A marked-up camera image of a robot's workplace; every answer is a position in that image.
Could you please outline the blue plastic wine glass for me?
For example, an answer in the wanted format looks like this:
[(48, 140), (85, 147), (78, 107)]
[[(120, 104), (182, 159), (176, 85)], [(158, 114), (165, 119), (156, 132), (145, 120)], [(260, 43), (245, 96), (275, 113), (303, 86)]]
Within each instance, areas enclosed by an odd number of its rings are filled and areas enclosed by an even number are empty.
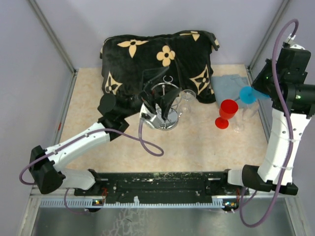
[(270, 98), (269, 95), (263, 94), (250, 86), (241, 88), (239, 97), (240, 100), (247, 105), (252, 104), (257, 100), (266, 100)]

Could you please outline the clear wine glass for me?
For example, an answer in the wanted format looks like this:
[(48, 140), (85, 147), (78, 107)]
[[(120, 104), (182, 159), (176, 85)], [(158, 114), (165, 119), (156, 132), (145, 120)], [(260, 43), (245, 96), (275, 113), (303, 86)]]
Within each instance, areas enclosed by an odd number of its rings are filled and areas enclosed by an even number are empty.
[(245, 124), (256, 114), (259, 108), (259, 103), (256, 101), (251, 104), (247, 104), (240, 111), (237, 112), (233, 129), (235, 132), (242, 132), (245, 128)]
[(196, 94), (193, 90), (185, 89), (180, 95), (178, 113), (179, 115), (188, 114), (191, 112), (191, 105), (196, 99)]

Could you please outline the clear wine glass front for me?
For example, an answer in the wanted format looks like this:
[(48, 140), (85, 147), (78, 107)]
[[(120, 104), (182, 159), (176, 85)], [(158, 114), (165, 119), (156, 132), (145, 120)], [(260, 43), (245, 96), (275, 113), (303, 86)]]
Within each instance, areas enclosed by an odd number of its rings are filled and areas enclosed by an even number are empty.
[(256, 114), (259, 108), (259, 103), (256, 101), (251, 104), (247, 104), (240, 111), (237, 112), (233, 129), (235, 132), (242, 132), (245, 128), (245, 124)]

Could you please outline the red plastic wine glass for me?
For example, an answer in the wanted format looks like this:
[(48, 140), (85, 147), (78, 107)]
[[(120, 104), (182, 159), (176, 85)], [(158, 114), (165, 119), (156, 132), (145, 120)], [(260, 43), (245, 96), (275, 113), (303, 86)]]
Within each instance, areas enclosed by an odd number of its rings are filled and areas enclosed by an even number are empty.
[(231, 99), (224, 100), (219, 109), (219, 117), (215, 120), (215, 125), (219, 129), (226, 129), (229, 126), (229, 120), (232, 119), (239, 106), (236, 101)]

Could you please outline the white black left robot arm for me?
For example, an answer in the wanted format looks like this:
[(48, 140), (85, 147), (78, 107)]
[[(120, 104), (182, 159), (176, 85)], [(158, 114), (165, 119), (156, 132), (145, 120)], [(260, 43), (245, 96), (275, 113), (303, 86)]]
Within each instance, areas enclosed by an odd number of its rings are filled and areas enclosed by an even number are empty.
[(173, 102), (182, 88), (167, 76), (169, 67), (146, 69), (141, 76), (142, 88), (138, 94), (119, 97), (108, 76), (109, 92), (99, 102), (101, 118), (76, 136), (51, 147), (36, 146), (31, 151), (29, 170), (34, 185), (41, 194), (50, 194), (59, 188), (73, 188), (97, 195), (102, 191), (102, 182), (94, 170), (70, 170), (66, 166), (76, 158), (98, 145), (109, 143), (120, 136), (139, 141), (143, 149), (153, 156), (163, 156), (164, 150), (143, 139), (143, 125), (152, 129), (173, 128), (178, 115)]

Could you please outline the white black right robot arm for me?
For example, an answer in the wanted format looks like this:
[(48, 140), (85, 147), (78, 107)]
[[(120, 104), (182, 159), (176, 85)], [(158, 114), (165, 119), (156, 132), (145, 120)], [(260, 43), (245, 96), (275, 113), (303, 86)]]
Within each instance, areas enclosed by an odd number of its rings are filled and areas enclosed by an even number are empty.
[(311, 52), (304, 48), (282, 48), (276, 63), (280, 89), (290, 113), (293, 136), (289, 135), (286, 117), (276, 92), (272, 75), (272, 61), (266, 64), (252, 83), (252, 88), (268, 95), (272, 100), (272, 128), (263, 163), (245, 165), (241, 170), (228, 170), (227, 178), (220, 182), (224, 194), (232, 194), (237, 186), (254, 190), (275, 191), (296, 195), (292, 170), (299, 143), (305, 128), (315, 114), (315, 87), (304, 83)]

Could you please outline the grey blue cloth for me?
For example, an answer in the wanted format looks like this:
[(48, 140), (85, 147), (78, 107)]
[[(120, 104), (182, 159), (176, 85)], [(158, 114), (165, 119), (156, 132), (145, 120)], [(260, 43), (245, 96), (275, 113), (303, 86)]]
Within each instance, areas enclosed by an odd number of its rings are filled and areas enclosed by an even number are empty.
[(247, 77), (241, 77), (239, 74), (213, 76), (211, 86), (214, 91), (216, 103), (218, 106), (226, 99), (236, 101), (239, 108), (244, 108), (246, 104), (239, 97), (240, 90), (248, 86)]

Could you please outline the black floral blanket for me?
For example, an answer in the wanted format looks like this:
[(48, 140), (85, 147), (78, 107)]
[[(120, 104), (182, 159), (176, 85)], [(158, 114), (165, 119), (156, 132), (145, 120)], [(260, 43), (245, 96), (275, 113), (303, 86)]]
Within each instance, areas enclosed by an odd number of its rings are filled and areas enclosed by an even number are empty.
[[(102, 91), (131, 99), (146, 85), (142, 82), (145, 69), (168, 67), (164, 75), (172, 76), (175, 85), (193, 90), (200, 103), (214, 103), (210, 54), (219, 47), (217, 37), (204, 30), (109, 37), (100, 50)], [(154, 79), (153, 84), (162, 82), (164, 75)]]

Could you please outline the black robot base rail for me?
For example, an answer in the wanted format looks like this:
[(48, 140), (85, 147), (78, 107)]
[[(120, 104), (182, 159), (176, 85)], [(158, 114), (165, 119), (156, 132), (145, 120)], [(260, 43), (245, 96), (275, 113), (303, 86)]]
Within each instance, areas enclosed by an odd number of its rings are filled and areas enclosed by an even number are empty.
[(203, 204), (213, 196), (235, 197), (242, 187), (227, 182), (227, 171), (97, 173), (88, 190), (76, 188), (75, 196), (101, 196), (108, 204)]

